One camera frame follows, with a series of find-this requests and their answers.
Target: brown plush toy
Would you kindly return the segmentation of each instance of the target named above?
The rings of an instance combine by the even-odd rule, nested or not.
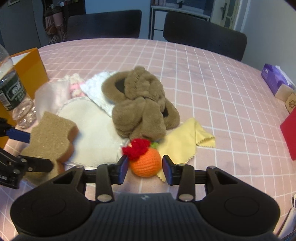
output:
[[[116,104],[112,119],[121,137],[156,141],[180,123],[161,82],[144,67],[112,75],[103,83],[102,92]]]

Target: crocheted toy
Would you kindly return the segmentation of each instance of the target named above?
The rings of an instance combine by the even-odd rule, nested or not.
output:
[[[58,81],[70,82],[70,94],[72,98],[85,96],[80,89],[80,84],[84,83],[84,79],[80,78],[79,74],[65,75],[62,79],[58,79]]]
[[[150,144],[145,139],[133,139],[129,146],[122,147],[123,154],[130,160],[131,170],[137,176],[152,177],[161,170],[160,154]]]

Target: cleaning cloth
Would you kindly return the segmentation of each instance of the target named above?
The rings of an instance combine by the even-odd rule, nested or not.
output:
[[[128,139],[116,133],[112,118],[88,97],[69,100],[57,115],[75,122],[79,129],[73,142],[75,152],[65,164],[95,169],[100,164],[118,162],[122,155],[121,147]]]
[[[194,119],[186,120],[159,142],[157,150],[161,157],[168,155],[174,164],[187,163],[196,153],[196,146],[215,147],[215,138],[207,133]],[[160,170],[157,176],[166,181]]]
[[[94,75],[85,83],[80,84],[81,90],[98,106],[100,106],[108,116],[112,117],[112,110],[114,103],[108,100],[102,92],[102,84],[115,72],[110,73],[107,71]]]

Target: white tissue paper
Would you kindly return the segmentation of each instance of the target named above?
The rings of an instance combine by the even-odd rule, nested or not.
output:
[[[56,114],[69,99],[69,81],[47,82],[35,92],[35,107],[37,120],[40,121],[44,111]]]
[[[295,84],[293,83],[293,81],[287,76],[287,74],[282,71],[282,69],[280,68],[280,66],[276,65],[276,68],[281,72],[281,74],[285,77],[285,79],[287,80],[288,84],[294,86],[295,89]]]
[[[99,107],[101,107],[108,116],[112,117],[114,103],[108,100],[102,92],[102,84],[106,79],[116,72],[100,72],[88,79],[85,83],[80,84],[81,90]]]

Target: red yarn pom-pom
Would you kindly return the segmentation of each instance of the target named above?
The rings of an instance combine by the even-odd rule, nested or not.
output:
[[[145,139],[133,139],[130,143],[131,146],[122,147],[122,152],[124,155],[127,155],[130,161],[135,161],[141,155],[145,154],[148,151],[150,146],[150,141]]]

